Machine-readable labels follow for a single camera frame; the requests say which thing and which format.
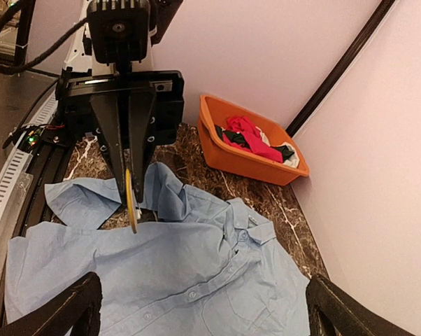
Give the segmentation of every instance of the marble surface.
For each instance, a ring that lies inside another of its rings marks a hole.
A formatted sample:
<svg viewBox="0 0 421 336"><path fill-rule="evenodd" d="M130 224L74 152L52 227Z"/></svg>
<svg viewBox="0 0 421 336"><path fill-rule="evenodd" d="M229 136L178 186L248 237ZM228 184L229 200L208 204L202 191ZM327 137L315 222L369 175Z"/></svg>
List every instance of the marble surface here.
<svg viewBox="0 0 421 336"><path fill-rule="evenodd" d="M293 257L307 277L327 271L291 187L280 187L250 178L209 168L204 161L195 127L181 125L178 140L172 146L161 146L153 161L163 162L183 182L230 200L240 197L249 207L274 222L278 241ZM97 139L77 143L65 179L94 177L110 179L112 173L101 157ZM156 213L144 211L141 222L157 220ZM102 226L102 229L129 225L126 209L122 207Z"/></svg>

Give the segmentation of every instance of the wire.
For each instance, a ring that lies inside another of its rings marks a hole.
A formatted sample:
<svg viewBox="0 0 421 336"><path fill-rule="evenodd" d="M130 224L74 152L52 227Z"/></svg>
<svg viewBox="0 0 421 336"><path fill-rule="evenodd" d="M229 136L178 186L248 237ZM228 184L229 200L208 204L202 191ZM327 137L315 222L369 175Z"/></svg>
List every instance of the wire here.
<svg viewBox="0 0 421 336"><path fill-rule="evenodd" d="M16 135L19 134L20 132L22 132L25 128L27 128L27 125L25 127L23 127L26 119L30 116L30 113L34 110L35 106L40 102L40 100L42 100L42 98L45 96L45 94L48 93L49 90L57 82L58 82L58 78L56 80L54 80L49 86L47 86L47 88L44 89L44 91L42 91L42 93L40 93L40 95L35 99L35 101L33 102L33 104L29 107L29 109L27 110L27 112L22 117L20 123L17 124L16 129L8 135L8 138L2 144L2 149L6 149L12 143L12 141L16 137Z"/></svg>
<svg viewBox="0 0 421 336"><path fill-rule="evenodd" d="M2 29L6 26L6 24L13 19L13 16L20 10L22 10L24 7L28 6L31 1L34 0L18 0L12 6L8 7L7 11L0 17L0 33ZM62 37L60 37L51 47L49 47L45 52L43 52L33 61L30 61L20 66L6 66L0 64L0 74L14 75L40 64L46 58L51 56L51 54L53 54L53 52L56 51L56 49L58 49L64 42L66 42L66 40L69 39L69 37L71 37L71 35L73 35L77 30L79 30L86 22L87 17L85 17L79 23L75 24L72 28L70 28L70 30L68 30Z"/></svg>
<svg viewBox="0 0 421 336"><path fill-rule="evenodd" d="M59 126L47 125L44 127L45 130L50 130L50 131L57 131L57 130L60 130L61 128L64 128L64 124L61 124Z"/></svg>

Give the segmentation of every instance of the black metal arm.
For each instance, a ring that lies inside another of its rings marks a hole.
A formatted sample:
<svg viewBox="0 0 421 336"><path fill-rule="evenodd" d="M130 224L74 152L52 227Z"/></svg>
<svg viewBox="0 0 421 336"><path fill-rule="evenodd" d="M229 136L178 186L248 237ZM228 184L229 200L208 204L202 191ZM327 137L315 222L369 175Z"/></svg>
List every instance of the black metal arm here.
<svg viewBox="0 0 421 336"><path fill-rule="evenodd" d="M65 71L57 87L60 119L77 139L85 133L98 136L123 204L127 203L126 170L131 174L136 200L142 202L143 179L155 147L174 142L183 118L180 73L140 73L133 65L148 56L150 44L161 41L182 2L91 1L87 22L95 59L98 63L114 64L117 73L88 80L88 75L71 77L74 74ZM81 120L79 127L80 118L87 114L91 118ZM125 160L127 148L129 159Z"/></svg>
<svg viewBox="0 0 421 336"><path fill-rule="evenodd" d="M311 336L414 336L369 311L323 276L307 287Z"/></svg>
<svg viewBox="0 0 421 336"><path fill-rule="evenodd" d="M98 336L101 284L88 273L41 308L0 329L0 336Z"/></svg>

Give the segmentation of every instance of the pile of clothes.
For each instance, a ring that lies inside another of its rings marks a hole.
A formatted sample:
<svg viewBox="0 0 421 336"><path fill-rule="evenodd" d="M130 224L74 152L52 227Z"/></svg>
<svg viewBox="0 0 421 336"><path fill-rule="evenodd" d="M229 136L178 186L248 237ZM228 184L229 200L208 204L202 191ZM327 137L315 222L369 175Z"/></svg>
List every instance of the pile of clothes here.
<svg viewBox="0 0 421 336"><path fill-rule="evenodd" d="M283 143L277 147L271 146L265 133L248 117L228 118L226 129L217 125L215 129L219 138L232 147L292 168L299 166L299 157L291 144Z"/></svg>
<svg viewBox="0 0 421 336"><path fill-rule="evenodd" d="M149 166L141 208L162 222L97 230L119 206L115 180L45 187L66 226L41 223L10 241L6 314L13 322L88 272L102 283L100 336L310 334L305 278L271 221Z"/></svg>

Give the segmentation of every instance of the orange tub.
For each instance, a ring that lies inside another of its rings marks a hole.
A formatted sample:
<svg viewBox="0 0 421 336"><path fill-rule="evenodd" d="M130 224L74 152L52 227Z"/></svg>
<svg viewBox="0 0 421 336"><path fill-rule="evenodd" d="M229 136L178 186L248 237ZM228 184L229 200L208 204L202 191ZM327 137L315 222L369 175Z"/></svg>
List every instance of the orange tub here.
<svg viewBox="0 0 421 336"><path fill-rule="evenodd" d="M200 105L198 133L209 167L280 186L286 186L300 176L308 176L308 166L302 153L287 132L275 122L208 95L201 96ZM233 116L249 117L267 135L272 146L280 146L284 142L292 144L300 159L299 166L291 168L225 144L218 137L215 125L225 128L227 118Z"/></svg>

